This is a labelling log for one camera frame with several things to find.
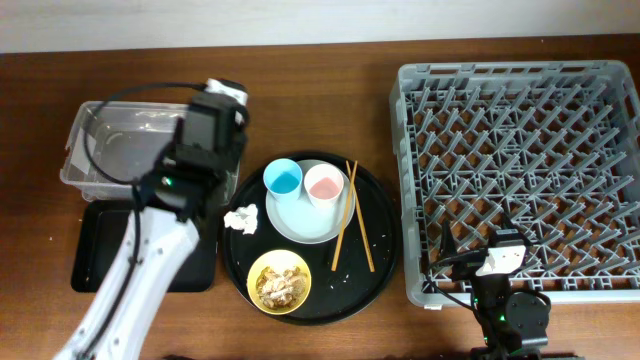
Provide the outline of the white napkin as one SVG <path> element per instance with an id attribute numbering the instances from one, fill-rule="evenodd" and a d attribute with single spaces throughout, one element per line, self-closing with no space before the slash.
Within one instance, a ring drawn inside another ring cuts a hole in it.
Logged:
<path id="1" fill-rule="evenodd" d="M 258 227 L 258 208 L 255 204 L 238 207 L 225 214 L 223 221 L 226 228 L 241 231 L 244 235 L 253 235 Z"/>

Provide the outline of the yellow bowl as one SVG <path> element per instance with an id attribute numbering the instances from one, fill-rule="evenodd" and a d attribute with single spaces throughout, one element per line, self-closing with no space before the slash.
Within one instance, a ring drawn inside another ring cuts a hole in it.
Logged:
<path id="1" fill-rule="evenodd" d="M 300 302 L 289 309 L 271 310 L 266 306 L 264 306 L 261 303 L 256 291 L 256 281 L 257 281 L 257 278 L 260 276 L 261 272 L 266 267 L 271 267 L 274 270 L 278 271 L 278 270 L 285 270 L 294 266 L 299 267 L 303 273 L 307 274 L 307 288 Z M 249 270 L 249 274 L 247 276 L 247 280 L 246 280 L 246 288 L 247 288 L 250 300 L 253 302 L 253 304 L 257 308 L 259 308 L 261 311 L 270 315 L 284 315 L 298 309 L 306 301 L 307 297 L 309 296 L 311 292 L 311 287 L 312 287 L 312 277 L 311 277 L 311 270 L 309 266 L 307 265 L 307 263 L 304 261 L 302 257 L 288 250 L 273 250 L 261 255 L 251 266 Z"/>

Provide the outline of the rice and peanut shell scraps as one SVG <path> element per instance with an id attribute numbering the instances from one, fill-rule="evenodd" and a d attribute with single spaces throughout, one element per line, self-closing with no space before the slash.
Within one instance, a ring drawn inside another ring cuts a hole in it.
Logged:
<path id="1" fill-rule="evenodd" d="M 285 270 L 266 267 L 257 278 L 256 291 L 261 303 L 271 310 L 297 305 L 307 288 L 307 274 L 294 266 Z"/>

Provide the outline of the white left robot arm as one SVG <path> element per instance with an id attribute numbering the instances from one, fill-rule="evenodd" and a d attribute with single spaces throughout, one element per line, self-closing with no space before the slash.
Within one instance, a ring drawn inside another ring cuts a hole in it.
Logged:
<path id="1" fill-rule="evenodd" d="M 154 157 L 128 180 L 132 210 L 118 252 L 59 359 L 136 359 L 175 275 L 209 229 L 250 123 L 248 91 L 208 79 Z"/>

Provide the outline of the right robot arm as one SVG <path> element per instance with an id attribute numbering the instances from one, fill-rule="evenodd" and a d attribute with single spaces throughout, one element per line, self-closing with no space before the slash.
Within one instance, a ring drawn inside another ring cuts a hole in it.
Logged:
<path id="1" fill-rule="evenodd" d="M 525 265 L 531 246 L 506 218 L 485 246 L 459 252 L 449 223 L 443 224 L 436 264 L 449 266 L 454 281 L 471 284 L 470 308 L 484 336 L 485 345 L 471 350 L 472 359 L 539 359 L 540 348 L 548 344 L 549 297 L 530 289 L 514 290 L 510 283 Z"/>

